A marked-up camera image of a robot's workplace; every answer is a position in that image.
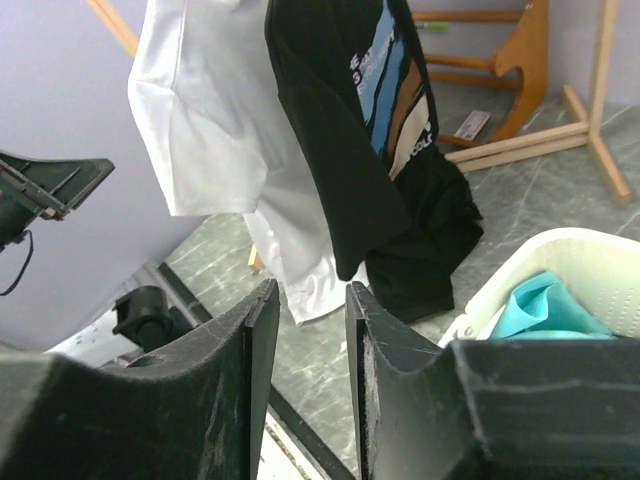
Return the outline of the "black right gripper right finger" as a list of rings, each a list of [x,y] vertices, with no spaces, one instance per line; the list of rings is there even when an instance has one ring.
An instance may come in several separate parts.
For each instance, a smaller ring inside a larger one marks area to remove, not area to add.
[[[635,479],[639,344],[439,347],[362,284],[346,293],[362,479]]]

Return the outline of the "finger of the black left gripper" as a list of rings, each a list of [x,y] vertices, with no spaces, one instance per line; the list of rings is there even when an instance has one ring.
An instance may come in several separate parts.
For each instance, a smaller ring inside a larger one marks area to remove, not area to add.
[[[60,220],[114,170],[106,158],[36,160],[1,152],[1,215]]]

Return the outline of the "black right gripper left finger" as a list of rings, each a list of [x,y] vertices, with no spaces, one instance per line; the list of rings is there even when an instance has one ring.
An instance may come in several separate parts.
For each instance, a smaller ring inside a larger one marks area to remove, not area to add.
[[[127,367],[1,357],[5,479],[253,479],[280,317],[276,281]]]

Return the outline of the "white t shirt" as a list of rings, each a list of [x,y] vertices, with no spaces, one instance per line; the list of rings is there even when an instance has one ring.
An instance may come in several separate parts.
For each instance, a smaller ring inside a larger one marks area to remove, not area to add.
[[[297,323],[340,308],[329,229],[278,99],[263,1],[151,1],[131,111],[174,216],[237,213]]]

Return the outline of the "black printed t shirt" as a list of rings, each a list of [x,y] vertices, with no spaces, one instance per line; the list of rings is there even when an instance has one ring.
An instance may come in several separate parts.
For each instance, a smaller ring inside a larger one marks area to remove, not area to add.
[[[437,146],[426,61],[404,1],[272,1],[265,38],[278,96],[312,173],[338,277],[364,268],[412,323],[451,310],[451,277],[482,216]]]

